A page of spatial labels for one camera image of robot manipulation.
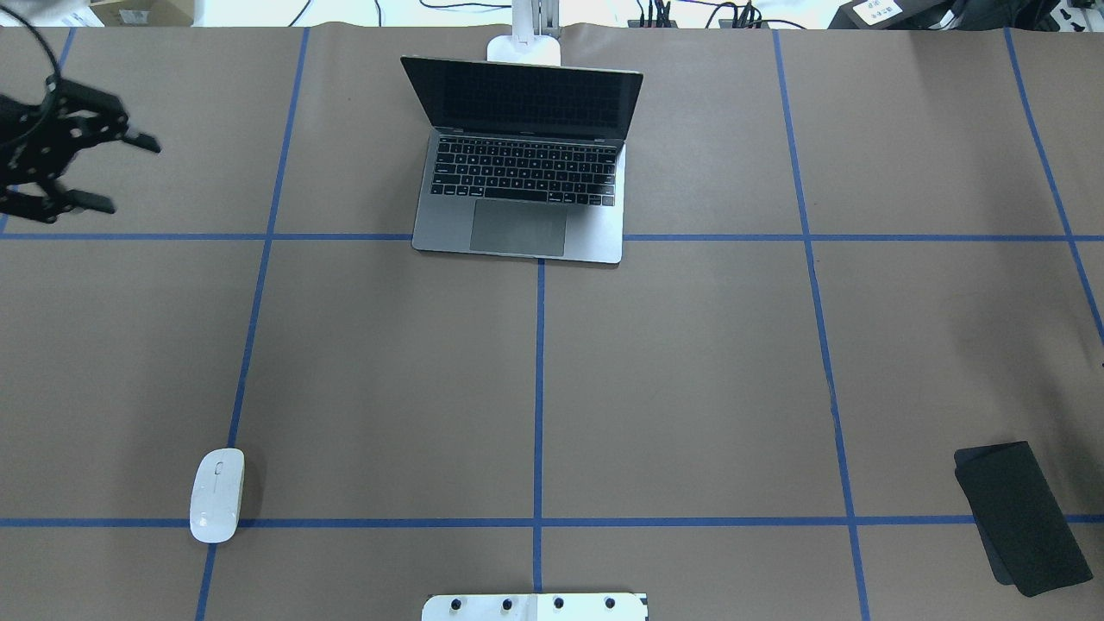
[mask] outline white bracket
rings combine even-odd
[[[643,593],[435,596],[422,621],[647,621]]]
[[[560,31],[559,0],[513,0],[513,33],[491,39],[487,60],[560,66],[560,42],[543,34],[545,29]]]

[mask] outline silver laptop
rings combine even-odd
[[[433,131],[417,250],[619,263],[644,75],[403,56]]]

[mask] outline wireless mouse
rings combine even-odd
[[[237,449],[219,449],[203,457],[192,484],[189,523],[193,537],[221,544],[234,535],[244,481],[245,454]]]

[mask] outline robotic arm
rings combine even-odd
[[[53,65],[46,97],[40,105],[23,104],[0,94],[0,213],[51,224],[77,208],[115,213],[112,199],[66,190],[57,178],[82,149],[121,140],[161,152],[157,138],[130,127],[123,102],[110,93],[65,80],[41,33],[7,7],[10,14],[39,40]],[[15,186],[34,183],[43,196],[20,192]]]

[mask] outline laptop screen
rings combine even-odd
[[[434,127],[571,138],[628,134],[644,75],[403,56]]]

